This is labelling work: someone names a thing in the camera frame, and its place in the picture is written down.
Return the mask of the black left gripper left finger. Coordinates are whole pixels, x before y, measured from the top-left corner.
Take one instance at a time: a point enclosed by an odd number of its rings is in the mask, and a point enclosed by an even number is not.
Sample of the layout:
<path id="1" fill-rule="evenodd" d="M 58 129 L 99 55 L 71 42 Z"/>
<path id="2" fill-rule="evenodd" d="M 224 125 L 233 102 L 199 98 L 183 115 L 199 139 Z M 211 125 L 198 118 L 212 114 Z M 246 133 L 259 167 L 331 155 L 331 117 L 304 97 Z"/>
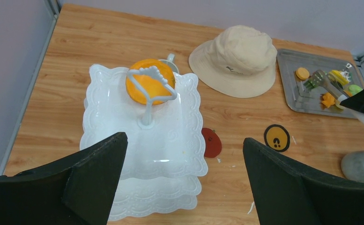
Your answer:
<path id="1" fill-rule="evenodd" d="M 0 225 L 105 225 L 127 152 L 124 132 L 51 163 L 0 176 Z"/>

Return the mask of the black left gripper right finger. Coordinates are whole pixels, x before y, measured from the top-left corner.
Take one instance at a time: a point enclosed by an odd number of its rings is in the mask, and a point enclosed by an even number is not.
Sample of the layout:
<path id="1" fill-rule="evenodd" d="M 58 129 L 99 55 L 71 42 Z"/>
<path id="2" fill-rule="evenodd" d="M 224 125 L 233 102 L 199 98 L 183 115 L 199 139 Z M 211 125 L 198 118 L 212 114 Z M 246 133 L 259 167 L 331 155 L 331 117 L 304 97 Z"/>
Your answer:
<path id="1" fill-rule="evenodd" d="M 253 138 L 243 157 L 262 225 L 364 225 L 364 183 L 303 164 Z"/>

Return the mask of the green frosted donut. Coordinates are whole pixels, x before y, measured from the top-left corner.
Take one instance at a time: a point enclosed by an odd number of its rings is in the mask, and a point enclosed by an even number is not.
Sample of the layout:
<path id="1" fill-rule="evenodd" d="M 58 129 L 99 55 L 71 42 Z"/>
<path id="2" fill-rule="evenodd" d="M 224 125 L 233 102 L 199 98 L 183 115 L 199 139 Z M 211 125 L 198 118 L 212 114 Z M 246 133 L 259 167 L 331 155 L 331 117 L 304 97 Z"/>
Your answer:
<path id="1" fill-rule="evenodd" d="M 360 86 L 355 85 L 355 84 L 348 85 L 344 89 L 344 91 L 348 94 L 349 97 L 356 95 L 357 93 L 361 92 L 362 90 L 363 90 L 363 88 L 361 88 Z"/>

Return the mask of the metal food tongs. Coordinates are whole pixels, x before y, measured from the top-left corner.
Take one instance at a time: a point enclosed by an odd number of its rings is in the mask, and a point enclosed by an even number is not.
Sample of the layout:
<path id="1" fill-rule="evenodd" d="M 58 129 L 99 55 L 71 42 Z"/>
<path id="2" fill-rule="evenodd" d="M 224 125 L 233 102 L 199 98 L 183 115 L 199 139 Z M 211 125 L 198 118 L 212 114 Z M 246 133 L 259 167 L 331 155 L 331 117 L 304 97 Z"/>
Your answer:
<path id="1" fill-rule="evenodd" d="M 339 89 L 331 83 L 328 75 L 322 70 L 316 70 L 309 78 L 309 81 L 311 84 L 314 84 L 315 87 L 320 86 L 327 90 L 340 102 L 340 105 L 345 107 L 352 115 L 354 115 L 360 122 L 364 124 L 364 113 L 355 111 L 351 106 L 343 105 L 343 103 L 347 103 L 348 97 L 344 94 L 344 92 L 339 91 Z"/>

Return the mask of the small orange round biscuit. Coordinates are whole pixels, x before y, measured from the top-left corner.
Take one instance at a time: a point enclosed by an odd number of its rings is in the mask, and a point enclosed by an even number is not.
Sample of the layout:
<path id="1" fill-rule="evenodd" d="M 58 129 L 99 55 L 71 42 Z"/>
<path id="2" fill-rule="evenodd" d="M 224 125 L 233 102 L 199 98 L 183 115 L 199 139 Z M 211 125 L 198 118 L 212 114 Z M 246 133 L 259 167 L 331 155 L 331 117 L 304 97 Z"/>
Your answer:
<path id="1" fill-rule="evenodd" d="M 295 75 L 300 80 L 306 80 L 310 77 L 310 73 L 306 68 L 300 67 L 295 71 Z"/>

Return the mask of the white tiered dessert stand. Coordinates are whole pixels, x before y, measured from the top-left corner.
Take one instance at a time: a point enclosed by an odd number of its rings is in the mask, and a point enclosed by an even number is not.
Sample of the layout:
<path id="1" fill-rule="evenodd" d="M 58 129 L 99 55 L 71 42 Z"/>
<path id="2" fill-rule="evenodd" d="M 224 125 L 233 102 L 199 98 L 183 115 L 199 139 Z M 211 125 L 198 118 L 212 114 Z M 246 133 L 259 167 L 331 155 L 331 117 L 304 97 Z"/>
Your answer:
<path id="1" fill-rule="evenodd" d="M 94 64 L 89 74 L 80 149 L 117 132 L 128 137 L 109 220 L 194 209 L 202 190 L 199 177 L 208 172 L 198 77 L 176 74 L 176 99 L 155 105 L 153 126 L 143 129 L 145 106 L 126 92 L 127 68 Z"/>

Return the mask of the orange macaron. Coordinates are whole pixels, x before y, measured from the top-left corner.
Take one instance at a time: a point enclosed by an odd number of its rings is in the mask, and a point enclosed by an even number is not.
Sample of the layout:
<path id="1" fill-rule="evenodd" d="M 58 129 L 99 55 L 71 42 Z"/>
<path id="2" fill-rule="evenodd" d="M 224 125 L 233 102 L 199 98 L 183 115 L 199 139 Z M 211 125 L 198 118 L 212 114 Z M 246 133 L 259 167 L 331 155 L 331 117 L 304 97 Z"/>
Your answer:
<path id="1" fill-rule="evenodd" d="M 150 66 L 156 66 L 160 73 L 163 75 L 165 79 L 168 81 L 168 85 L 170 85 L 173 89 L 175 89 L 175 76 L 170 66 L 167 64 L 156 60 L 156 59 L 145 59 L 136 62 L 133 64 L 130 69 L 140 69 L 140 68 L 149 68 Z M 171 93 L 164 88 L 164 86 L 158 81 L 147 75 L 136 75 L 134 74 L 135 79 L 141 84 L 141 86 L 149 93 L 151 98 L 156 96 L 171 96 Z M 146 104 L 146 98 L 144 94 L 139 91 L 135 85 L 126 78 L 126 92 L 129 97 L 138 102 L 140 104 Z"/>

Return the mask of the orange star cookie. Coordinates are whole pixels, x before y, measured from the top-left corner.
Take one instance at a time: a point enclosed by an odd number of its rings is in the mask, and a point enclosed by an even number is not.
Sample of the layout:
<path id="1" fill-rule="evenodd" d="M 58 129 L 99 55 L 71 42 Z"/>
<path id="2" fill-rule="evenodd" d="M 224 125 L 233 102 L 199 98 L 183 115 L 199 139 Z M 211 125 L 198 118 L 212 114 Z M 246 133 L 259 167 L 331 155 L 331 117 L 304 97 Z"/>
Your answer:
<path id="1" fill-rule="evenodd" d="M 327 92 L 321 96 L 321 104 L 325 108 L 330 108 L 331 106 L 335 105 L 335 97 Z"/>

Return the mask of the green macaron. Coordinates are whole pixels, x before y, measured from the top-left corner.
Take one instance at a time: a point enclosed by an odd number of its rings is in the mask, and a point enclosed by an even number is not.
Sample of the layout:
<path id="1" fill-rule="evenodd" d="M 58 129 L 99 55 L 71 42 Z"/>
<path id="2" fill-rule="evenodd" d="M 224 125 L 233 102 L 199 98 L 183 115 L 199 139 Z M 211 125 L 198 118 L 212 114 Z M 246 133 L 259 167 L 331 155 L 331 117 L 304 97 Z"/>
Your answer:
<path id="1" fill-rule="evenodd" d="M 309 79 L 303 83 L 303 86 L 308 91 L 311 91 L 312 89 L 316 88 L 316 84 L 314 84 L 312 80 Z"/>

